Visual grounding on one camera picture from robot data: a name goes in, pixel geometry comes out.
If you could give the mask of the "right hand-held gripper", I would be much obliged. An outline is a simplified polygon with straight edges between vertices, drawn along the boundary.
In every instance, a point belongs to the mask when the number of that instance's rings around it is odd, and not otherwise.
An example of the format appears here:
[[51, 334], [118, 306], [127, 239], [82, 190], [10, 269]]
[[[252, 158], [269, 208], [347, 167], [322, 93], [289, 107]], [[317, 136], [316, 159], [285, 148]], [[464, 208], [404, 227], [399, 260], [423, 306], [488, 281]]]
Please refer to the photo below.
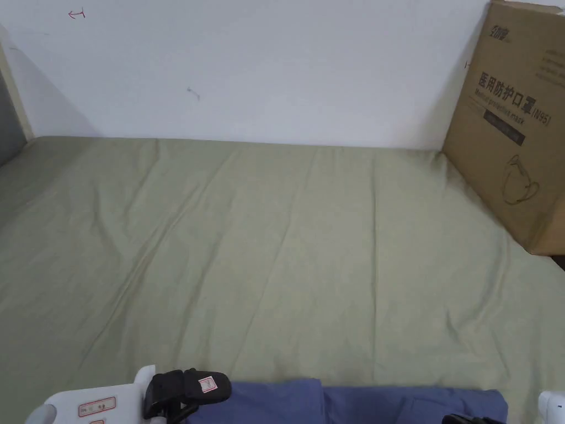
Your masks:
[[[565, 395], [564, 391], [543, 391], [538, 398], [538, 409], [545, 424], [565, 423]], [[481, 417], [467, 417], [457, 414], [448, 414], [443, 417], [441, 424], [485, 424], [488, 423]]]

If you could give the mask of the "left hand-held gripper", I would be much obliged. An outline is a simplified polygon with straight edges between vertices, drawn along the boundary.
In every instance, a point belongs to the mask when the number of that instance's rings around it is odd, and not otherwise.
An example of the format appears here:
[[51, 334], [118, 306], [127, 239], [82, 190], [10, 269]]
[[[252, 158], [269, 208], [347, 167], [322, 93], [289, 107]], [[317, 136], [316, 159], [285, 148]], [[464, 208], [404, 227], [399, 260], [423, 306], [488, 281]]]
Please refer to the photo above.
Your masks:
[[144, 418], [147, 388], [157, 373], [155, 365], [142, 367], [128, 384], [83, 388], [56, 393], [35, 408], [29, 423], [166, 423], [185, 421], [199, 405], [226, 401], [232, 384], [226, 374], [191, 368], [183, 372], [183, 399], [168, 400], [157, 417]]

